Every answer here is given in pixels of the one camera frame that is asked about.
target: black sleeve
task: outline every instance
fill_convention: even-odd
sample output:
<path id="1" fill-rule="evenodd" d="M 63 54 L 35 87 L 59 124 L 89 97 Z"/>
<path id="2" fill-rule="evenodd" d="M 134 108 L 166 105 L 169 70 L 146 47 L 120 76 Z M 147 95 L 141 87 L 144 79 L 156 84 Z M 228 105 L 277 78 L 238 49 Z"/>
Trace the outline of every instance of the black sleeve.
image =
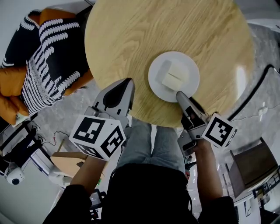
<path id="1" fill-rule="evenodd" d="M 238 224 L 235 206 L 231 197 L 222 197 L 211 201 L 202 208 L 199 224 L 213 222 L 215 224 Z"/>
<path id="2" fill-rule="evenodd" d="M 53 223 L 90 223 L 91 200 L 82 185 L 66 187 L 56 206 L 43 224 Z"/>

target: pillow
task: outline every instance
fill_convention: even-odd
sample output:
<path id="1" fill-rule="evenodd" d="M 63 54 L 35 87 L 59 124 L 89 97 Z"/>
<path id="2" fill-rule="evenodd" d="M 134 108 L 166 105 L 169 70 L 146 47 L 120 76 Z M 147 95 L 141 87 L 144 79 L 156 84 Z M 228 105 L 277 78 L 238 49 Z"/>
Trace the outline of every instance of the pillow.
<path id="1" fill-rule="evenodd" d="M 71 12 L 65 12 L 58 9 L 44 9 L 40 15 L 40 23 L 41 26 L 44 22 L 53 19 L 66 19 L 66 18 L 75 18 L 76 15 Z"/>
<path id="2" fill-rule="evenodd" d="M 24 102 L 22 102 L 20 100 L 19 97 L 11 96 L 10 100 L 18 108 L 18 112 L 20 114 L 22 114 L 23 116 L 29 116 L 28 109 L 27 109 L 26 105 L 24 104 Z"/>
<path id="3" fill-rule="evenodd" d="M 6 97 L 19 96 L 26 72 L 26 67 L 0 69 L 0 93 Z"/>
<path id="4" fill-rule="evenodd" d="M 38 37 L 39 26 L 36 24 L 39 15 L 40 12 L 32 11 L 19 24 L 5 53 L 5 67 L 25 66 L 26 60 L 29 60 L 41 45 Z"/>
<path id="5" fill-rule="evenodd" d="M 78 78 L 76 82 L 74 82 L 70 88 L 66 89 L 64 96 L 69 96 L 72 93 L 74 93 L 77 89 L 81 88 L 85 84 L 87 84 L 89 81 L 93 79 L 93 76 L 91 74 L 91 71 L 88 70 L 82 77 Z"/>
<path id="6" fill-rule="evenodd" d="M 76 18 L 63 19 L 61 23 L 51 27 L 44 29 L 40 37 L 52 35 L 52 32 L 57 33 L 55 35 L 60 35 L 60 37 L 57 37 L 57 41 L 49 42 L 49 50 L 43 52 L 44 58 L 42 58 L 43 63 L 45 59 L 45 63 L 48 65 L 48 75 L 51 80 L 56 83 L 57 87 L 60 86 L 59 92 L 64 94 L 65 89 L 89 69 L 84 48 L 84 35 Z M 63 31 L 57 32 L 56 29 L 52 30 L 53 27 L 56 27 L 57 30 L 63 29 Z M 45 37 L 45 40 L 42 41 L 42 46 L 46 45 L 46 39 L 48 38 Z"/>
<path id="7" fill-rule="evenodd" d="M 11 101 L 0 95 L 0 117 L 11 125 L 16 124 L 18 109 Z"/>
<path id="8" fill-rule="evenodd" d="M 28 17 L 39 25 L 39 23 L 40 23 L 40 15 L 32 15 L 32 14 L 30 14 L 30 15 L 28 15 Z"/>

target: black shirt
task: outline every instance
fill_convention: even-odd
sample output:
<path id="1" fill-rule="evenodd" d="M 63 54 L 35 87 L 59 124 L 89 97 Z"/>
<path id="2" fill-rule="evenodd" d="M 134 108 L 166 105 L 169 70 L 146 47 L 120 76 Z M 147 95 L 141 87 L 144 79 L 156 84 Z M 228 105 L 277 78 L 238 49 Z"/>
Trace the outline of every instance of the black shirt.
<path id="1" fill-rule="evenodd" d="M 238 223 L 230 197 L 210 202 L 197 221 L 188 209 L 186 184 L 184 174 L 174 169 L 151 164 L 125 165 L 110 179 L 101 222 Z M 90 223 L 90 206 L 84 187 L 70 185 L 44 224 Z"/>

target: round wooden table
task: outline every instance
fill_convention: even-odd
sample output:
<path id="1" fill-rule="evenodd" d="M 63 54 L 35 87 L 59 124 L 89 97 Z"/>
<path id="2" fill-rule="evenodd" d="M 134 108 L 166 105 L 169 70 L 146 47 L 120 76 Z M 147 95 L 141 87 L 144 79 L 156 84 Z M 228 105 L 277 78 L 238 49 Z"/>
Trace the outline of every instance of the round wooden table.
<path id="1" fill-rule="evenodd" d="M 149 86 L 157 56 L 179 51 L 196 62 L 200 83 L 193 98 L 209 114 L 232 108 L 254 64 L 249 27 L 232 0 L 99 0 L 87 21 L 85 50 L 101 89 L 133 78 L 130 114 L 165 127 L 182 126 L 182 111 Z"/>

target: jeans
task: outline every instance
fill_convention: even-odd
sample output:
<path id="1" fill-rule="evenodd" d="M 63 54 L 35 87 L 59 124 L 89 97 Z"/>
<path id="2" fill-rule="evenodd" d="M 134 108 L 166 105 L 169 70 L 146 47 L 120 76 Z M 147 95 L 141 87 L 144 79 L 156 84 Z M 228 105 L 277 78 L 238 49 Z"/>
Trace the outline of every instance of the jeans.
<path id="1" fill-rule="evenodd" d="M 185 174 L 184 157 L 177 143 L 175 129 L 157 126 L 153 154 L 151 131 L 151 124 L 132 118 L 132 131 L 117 168 L 128 163 L 142 163 L 179 170 Z"/>

